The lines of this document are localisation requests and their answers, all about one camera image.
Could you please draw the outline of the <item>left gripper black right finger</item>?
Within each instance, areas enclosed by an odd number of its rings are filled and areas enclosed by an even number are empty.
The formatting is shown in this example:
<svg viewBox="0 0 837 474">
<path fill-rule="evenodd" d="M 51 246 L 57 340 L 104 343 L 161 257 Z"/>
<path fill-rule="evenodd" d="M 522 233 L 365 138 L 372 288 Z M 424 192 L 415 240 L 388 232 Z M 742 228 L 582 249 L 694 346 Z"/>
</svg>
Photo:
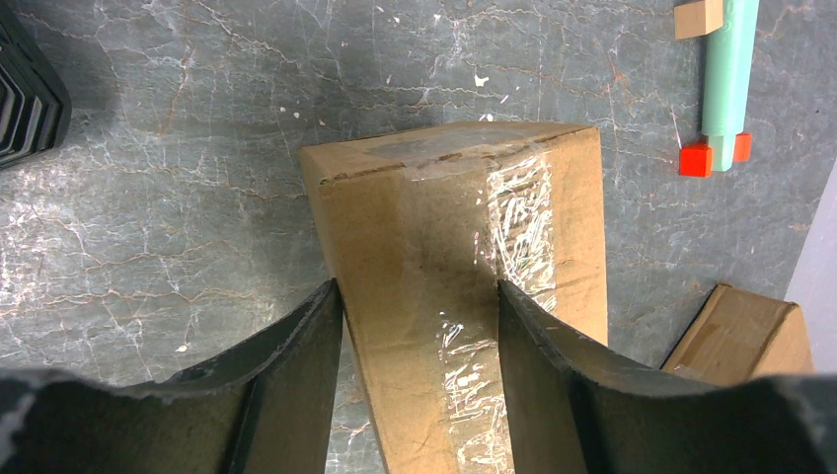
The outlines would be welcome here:
<svg viewBox="0 0 837 474">
<path fill-rule="evenodd" d="M 832 473 L 836 379 L 728 387 L 648 367 L 544 311 L 510 281 L 498 350 L 519 473 Z"/>
</svg>

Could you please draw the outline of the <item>brown cardboard express box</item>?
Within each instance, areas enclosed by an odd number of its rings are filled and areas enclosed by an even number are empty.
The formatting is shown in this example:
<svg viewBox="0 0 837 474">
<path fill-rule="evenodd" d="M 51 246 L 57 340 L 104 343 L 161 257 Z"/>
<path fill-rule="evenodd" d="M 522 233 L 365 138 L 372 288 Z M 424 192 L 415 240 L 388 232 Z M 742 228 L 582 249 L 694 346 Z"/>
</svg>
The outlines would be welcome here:
<svg viewBox="0 0 837 474">
<path fill-rule="evenodd" d="M 496 284 L 607 342 L 598 128 L 462 121 L 299 157 L 385 470 L 513 472 Z"/>
</svg>

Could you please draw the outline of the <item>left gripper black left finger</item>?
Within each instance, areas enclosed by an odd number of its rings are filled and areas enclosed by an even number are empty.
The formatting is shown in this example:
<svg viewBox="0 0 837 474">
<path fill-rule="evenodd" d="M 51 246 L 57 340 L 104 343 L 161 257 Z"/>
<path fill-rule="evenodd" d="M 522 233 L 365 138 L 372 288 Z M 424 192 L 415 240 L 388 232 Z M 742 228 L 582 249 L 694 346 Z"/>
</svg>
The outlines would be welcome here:
<svg viewBox="0 0 837 474">
<path fill-rule="evenodd" d="M 321 473 L 342 349 L 324 282 L 288 315 L 166 381 L 1 372 L 5 473 Z"/>
</svg>

